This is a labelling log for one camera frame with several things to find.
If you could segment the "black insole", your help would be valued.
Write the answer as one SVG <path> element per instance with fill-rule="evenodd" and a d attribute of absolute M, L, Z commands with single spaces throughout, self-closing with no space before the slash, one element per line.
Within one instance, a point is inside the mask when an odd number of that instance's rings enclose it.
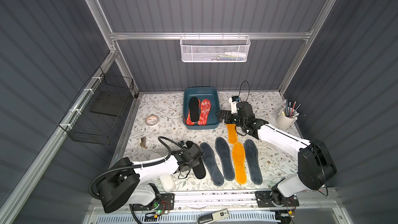
<path fill-rule="evenodd" d="M 199 164 L 193 168 L 194 175 L 197 179 L 204 179 L 206 170 L 202 158 L 199 159 Z"/>
<path fill-rule="evenodd" d="M 189 119 L 192 123 L 196 123 L 200 119 L 201 101 L 197 97 L 192 97 L 189 101 Z"/>

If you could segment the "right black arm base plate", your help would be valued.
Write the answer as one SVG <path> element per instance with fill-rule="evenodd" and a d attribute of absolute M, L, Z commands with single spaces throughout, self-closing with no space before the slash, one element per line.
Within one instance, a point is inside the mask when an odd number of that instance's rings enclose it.
<path fill-rule="evenodd" d="M 296 195 L 286 198 L 274 191 L 255 191 L 258 207 L 298 207 L 300 205 Z"/>

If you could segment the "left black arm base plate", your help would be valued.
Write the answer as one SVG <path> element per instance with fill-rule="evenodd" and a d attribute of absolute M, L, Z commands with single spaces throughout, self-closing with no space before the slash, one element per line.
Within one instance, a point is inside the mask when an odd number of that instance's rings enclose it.
<path fill-rule="evenodd" d="M 174 209 L 175 194 L 160 194 L 148 205 L 133 204 L 134 211 L 171 211 Z"/>

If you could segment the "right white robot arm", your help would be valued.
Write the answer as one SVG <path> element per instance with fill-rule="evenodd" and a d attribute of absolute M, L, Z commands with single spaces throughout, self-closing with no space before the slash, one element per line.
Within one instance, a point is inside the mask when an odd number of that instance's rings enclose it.
<path fill-rule="evenodd" d="M 258 140 L 266 141 L 293 156 L 298 162 L 298 171 L 282 179 L 272 187 L 273 202 L 281 205 L 293 195 L 304 190 L 319 190 L 337 173 L 333 159 L 320 140 L 309 141 L 284 132 L 268 121 L 255 117 L 248 102 L 232 102 L 236 110 L 220 110 L 216 116 L 220 122 L 234 124 Z"/>

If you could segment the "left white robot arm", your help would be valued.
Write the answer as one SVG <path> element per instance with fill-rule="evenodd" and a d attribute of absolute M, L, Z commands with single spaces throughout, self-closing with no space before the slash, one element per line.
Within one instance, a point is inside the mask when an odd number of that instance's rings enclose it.
<path fill-rule="evenodd" d="M 127 157 L 120 159 L 92 180 L 88 189 L 90 196 L 101 201 L 105 213 L 112 213 L 126 204 L 156 209 L 161 194 L 151 181 L 198 166 L 204 153 L 197 144 L 178 151 L 167 149 L 167 156 L 145 163 L 133 163 Z"/>

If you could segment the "red patterned insole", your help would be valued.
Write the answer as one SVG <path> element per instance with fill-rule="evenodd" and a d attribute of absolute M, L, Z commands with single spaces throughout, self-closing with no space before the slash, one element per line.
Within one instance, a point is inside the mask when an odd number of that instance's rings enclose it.
<path fill-rule="evenodd" d="M 198 125 L 207 125 L 210 110 L 211 110 L 210 100 L 204 99 L 200 104 L 200 116 L 197 122 Z"/>
<path fill-rule="evenodd" d="M 191 120 L 190 111 L 188 112 L 188 116 L 187 116 L 187 119 L 186 119 L 186 124 L 187 125 L 195 125 L 195 123 Z"/>

